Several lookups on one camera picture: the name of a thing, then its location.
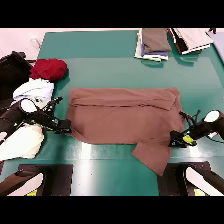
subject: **cable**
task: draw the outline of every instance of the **cable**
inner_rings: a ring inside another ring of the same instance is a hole
[[[211,141],[213,141],[213,142],[218,142],[218,143],[222,143],[222,144],[224,144],[224,142],[220,142],[220,141],[218,141],[218,140],[214,140],[214,139],[210,138],[209,136],[206,136],[206,138],[208,138],[209,140],[211,140]]]

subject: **green table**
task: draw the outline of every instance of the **green table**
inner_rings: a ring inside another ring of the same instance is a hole
[[[202,118],[209,110],[224,111],[224,67],[213,46],[203,50],[195,63],[184,62],[172,47],[169,61],[154,63],[135,59],[137,31],[47,33],[39,58],[61,58],[68,75],[55,85],[62,96],[55,115],[64,119],[71,88],[177,87],[184,111]],[[173,149],[170,162],[209,161],[224,178],[224,145],[208,139],[197,148]],[[90,145],[73,137],[46,133],[35,159],[6,161],[0,176],[17,170],[21,163],[73,164],[72,195],[158,195],[157,176],[131,155],[134,145]]]

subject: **white floor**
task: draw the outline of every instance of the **white floor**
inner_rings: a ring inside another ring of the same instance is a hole
[[[139,28],[0,28],[0,58],[12,51],[23,51],[27,59],[36,59],[39,47],[32,39],[38,39],[40,44],[46,32],[64,31],[103,31],[103,30],[138,30]]]

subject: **folded brown cloth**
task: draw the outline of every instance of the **folded brown cloth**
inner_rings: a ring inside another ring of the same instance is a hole
[[[163,174],[170,132],[183,131],[180,93],[168,89],[71,89],[72,135],[91,144],[137,144],[133,155]]]
[[[145,44],[144,52],[171,51],[167,40],[167,28],[142,28],[142,38]]]

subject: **yellow label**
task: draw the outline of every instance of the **yellow label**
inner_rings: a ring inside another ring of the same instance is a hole
[[[187,143],[192,143],[194,141],[194,139],[192,139],[189,135],[185,135],[183,140]]]
[[[205,196],[205,193],[200,189],[194,189],[195,196]]]
[[[37,190],[31,191],[26,196],[37,196]]]

